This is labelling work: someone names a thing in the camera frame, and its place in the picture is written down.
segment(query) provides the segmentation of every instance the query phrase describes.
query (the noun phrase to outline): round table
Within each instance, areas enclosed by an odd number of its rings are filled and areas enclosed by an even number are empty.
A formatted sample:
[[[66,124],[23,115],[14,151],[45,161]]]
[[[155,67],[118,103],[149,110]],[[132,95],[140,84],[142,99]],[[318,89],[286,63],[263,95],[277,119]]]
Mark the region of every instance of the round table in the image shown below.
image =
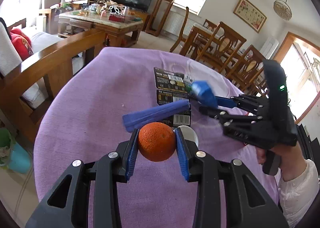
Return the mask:
[[[122,115],[156,104],[153,68],[186,73],[206,80],[218,96],[237,96],[229,80],[196,61],[158,50],[104,48],[59,92],[44,116],[34,147],[34,168],[39,200],[75,159],[93,162],[130,138]],[[241,159],[277,203],[279,177],[265,175],[255,148],[224,137],[217,120],[203,116],[191,102],[191,127],[199,149],[215,159]],[[234,108],[229,112],[242,114]],[[133,176],[118,183],[122,225],[126,227],[192,227],[196,183],[181,175],[176,152],[164,162],[150,162],[138,154]],[[92,194],[89,227],[92,226]]]

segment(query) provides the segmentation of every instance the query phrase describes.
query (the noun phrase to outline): blue object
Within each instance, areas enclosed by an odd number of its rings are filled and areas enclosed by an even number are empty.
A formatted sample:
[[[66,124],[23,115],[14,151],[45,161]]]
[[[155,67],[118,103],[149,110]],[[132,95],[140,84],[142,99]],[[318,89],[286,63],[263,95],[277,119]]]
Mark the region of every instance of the blue object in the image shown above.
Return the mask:
[[[189,181],[189,165],[188,165],[188,159],[186,156],[186,152],[184,150],[182,141],[181,141],[181,136],[179,135],[178,129],[174,130],[174,133],[176,135],[176,141],[177,141],[177,155],[178,155],[178,160],[180,164],[180,169],[181,173],[184,176],[186,181]]]
[[[163,120],[169,116],[189,109],[189,100],[179,100],[150,109],[123,115],[122,120],[125,129],[128,132],[132,132],[134,129],[141,129],[148,123]]]
[[[8,168],[19,173],[26,173],[31,167],[29,154],[18,144],[13,145]]]
[[[218,108],[218,106],[234,108],[236,103],[228,98],[215,96],[212,89],[206,81],[194,81],[191,85],[193,93],[196,95],[199,102],[203,105]]]
[[[136,135],[134,137],[134,141],[131,146],[128,159],[127,159],[127,172],[125,173],[127,181],[129,181],[130,177],[132,177],[134,166],[136,165],[136,160],[138,155],[138,135],[139,135],[139,131],[136,132]]]

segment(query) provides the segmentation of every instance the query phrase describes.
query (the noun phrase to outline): wooden door frame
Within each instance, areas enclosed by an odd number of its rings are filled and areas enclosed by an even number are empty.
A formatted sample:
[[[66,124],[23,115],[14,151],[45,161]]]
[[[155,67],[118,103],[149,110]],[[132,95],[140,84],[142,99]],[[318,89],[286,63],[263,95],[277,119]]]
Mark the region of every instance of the wooden door frame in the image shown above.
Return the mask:
[[[276,60],[278,63],[281,63],[294,42],[297,42],[297,43],[305,46],[306,48],[310,49],[313,53],[315,53],[317,56],[320,57],[320,47],[318,47],[314,43],[310,42],[309,40],[307,40],[301,36],[298,36],[292,32],[288,32],[285,39],[283,40],[279,50],[278,50],[278,52],[276,53],[276,55],[272,59]],[[302,121],[302,119],[308,114],[308,112],[316,104],[316,102],[319,100],[319,98],[320,98],[320,92],[318,92],[318,94],[316,95],[314,100],[311,102],[309,107],[304,111],[304,113],[302,113],[302,115],[295,121],[296,124],[298,124],[300,121]]]

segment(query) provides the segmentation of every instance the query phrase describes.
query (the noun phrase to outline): plant stand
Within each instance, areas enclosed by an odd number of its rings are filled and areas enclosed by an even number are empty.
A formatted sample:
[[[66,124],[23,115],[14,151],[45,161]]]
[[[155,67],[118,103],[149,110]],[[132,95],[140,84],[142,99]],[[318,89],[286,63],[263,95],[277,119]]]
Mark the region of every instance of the plant stand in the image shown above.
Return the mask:
[[[163,15],[163,17],[162,17],[162,19],[160,21],[160,24],[159,24],[158,28],[157,29],[153,29],[153,22],[154,22],[154,20],[155,20],[155,18],[157,16],[157,13],[159,11],[159,8],[160,8],[160,5],[161,5],[162,1],[163,0],[158,0],[157,1],[156,6],[152,11],[151,17],[150,17],[149,22],[148,22],[147,27],[146,27],[146,32],[149,33],[149,34],[152,34],[154,36],[159,36],[160,35],[160,32],[161,32],[161,30],[162,30],[162,28],[164,26],[165,21],[167,20],[167,17],[169,15],[170,9],[171,9],[171,7],[173,5],[173,0],[164,0],[164,1],[168,2],[167,9],[165,10],[165,13],[164,13],[164,15]]]

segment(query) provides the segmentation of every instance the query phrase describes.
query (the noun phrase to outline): white cup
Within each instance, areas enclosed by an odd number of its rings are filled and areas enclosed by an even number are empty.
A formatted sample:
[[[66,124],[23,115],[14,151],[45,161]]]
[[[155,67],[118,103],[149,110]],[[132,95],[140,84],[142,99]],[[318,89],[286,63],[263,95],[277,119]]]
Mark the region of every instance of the white cup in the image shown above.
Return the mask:
[[[179,126],[185,140],[193,141],[199,147],[199,139],[197,133],[189,126]]]

